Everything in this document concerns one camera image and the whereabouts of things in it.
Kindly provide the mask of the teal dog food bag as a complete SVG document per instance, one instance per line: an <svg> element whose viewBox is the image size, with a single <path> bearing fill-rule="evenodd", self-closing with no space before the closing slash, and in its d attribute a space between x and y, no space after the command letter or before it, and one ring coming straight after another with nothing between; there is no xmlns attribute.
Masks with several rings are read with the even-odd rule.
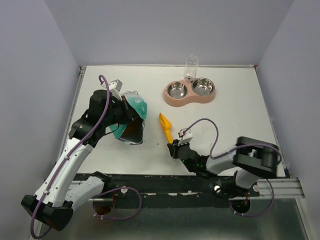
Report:
<svg viewBox="0 0 320 240"><path fill-rule="evenodd" d="M129 123L119 126L112 125L109 128L117 140L128 145L141 145L144 138L148 105L136 90L126 91L121 96L125 97L130 110L133 110L133 119Z"/></svg>

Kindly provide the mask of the yellow plastic scoop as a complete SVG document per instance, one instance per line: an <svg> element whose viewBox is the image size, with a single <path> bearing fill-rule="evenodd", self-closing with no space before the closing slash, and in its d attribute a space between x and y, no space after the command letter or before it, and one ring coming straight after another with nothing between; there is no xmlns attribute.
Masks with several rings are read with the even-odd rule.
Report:
<svg viewBox="0 0 320 240"><path fill-rule="evenodd" d="M166 137L166 140L169 144L172 144L173 143L173 137L172 137L172 134L171 134L171 128L172 128L172 125L170 123L170 121L160 112L159 113L159 123L160 123L160 126L162 128L162 131Z"/></svg>

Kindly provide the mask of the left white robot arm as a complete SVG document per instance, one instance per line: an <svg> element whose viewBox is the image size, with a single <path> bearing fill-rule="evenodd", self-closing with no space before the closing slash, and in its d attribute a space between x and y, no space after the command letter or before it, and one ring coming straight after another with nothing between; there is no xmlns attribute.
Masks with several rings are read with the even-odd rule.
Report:
<svg viewBox="0 0 320 240"><path fill-rule="evenodd" d="M98 172L90 177L91 183L78 196L68 193L68 189L83 161L106 135L106 129L138 118L124 95L115 97L106 90L94 91L88 109L72 124L64 150L47 179L34 194L23 197L21 205L26 212L34 220L61 231L70 222L77 203L95 195L107 197L111 185Z"/></svg>

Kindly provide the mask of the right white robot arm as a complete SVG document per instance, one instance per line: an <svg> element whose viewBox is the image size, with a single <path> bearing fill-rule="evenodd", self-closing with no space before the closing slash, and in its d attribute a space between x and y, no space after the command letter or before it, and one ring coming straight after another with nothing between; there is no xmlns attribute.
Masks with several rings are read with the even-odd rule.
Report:
<svg viewBox="0 0 320 240"><path fill-rule="evenodd" d="M259 179L275 179L281 162L279 148L271 143L249 137L238 137L234 147L216 156L200 155L190 143L180 144L175 139L167 144L173 159L179 159L191 173L202 178L218 176L223 171L238 167L230 183L230 191L241 196Z"/></svg>

